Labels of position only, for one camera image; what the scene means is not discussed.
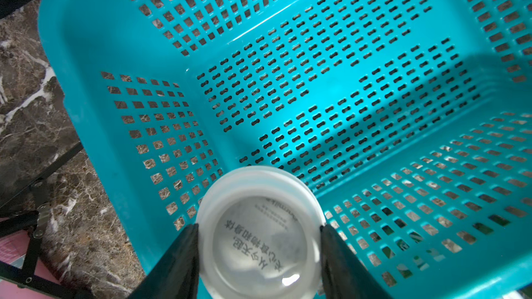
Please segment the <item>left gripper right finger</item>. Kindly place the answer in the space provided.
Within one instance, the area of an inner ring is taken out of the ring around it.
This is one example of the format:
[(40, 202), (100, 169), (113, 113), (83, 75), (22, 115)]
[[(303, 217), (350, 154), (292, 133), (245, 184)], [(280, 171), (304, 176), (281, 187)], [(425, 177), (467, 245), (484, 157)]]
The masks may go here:
[(320, 227), (321, 276), (327, 298), (389, 298), (330, 225)]

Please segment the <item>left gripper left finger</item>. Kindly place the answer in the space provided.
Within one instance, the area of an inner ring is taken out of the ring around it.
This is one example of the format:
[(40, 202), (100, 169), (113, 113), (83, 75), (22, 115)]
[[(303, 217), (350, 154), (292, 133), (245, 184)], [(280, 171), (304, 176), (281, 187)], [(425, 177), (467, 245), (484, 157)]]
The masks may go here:
[(200, 276), (199, 226), (183, 228), (130, 298), (196, 298)]

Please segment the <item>yogurt cup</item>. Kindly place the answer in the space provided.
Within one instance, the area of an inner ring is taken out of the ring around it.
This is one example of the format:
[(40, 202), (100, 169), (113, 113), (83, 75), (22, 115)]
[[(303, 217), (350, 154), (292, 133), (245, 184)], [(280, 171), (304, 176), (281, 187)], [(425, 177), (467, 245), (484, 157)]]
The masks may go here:
[(199, 275), (212, 298), (313, 298), (321, 282), (316, 196), (294, 175), (241, 167), (199, 206)]

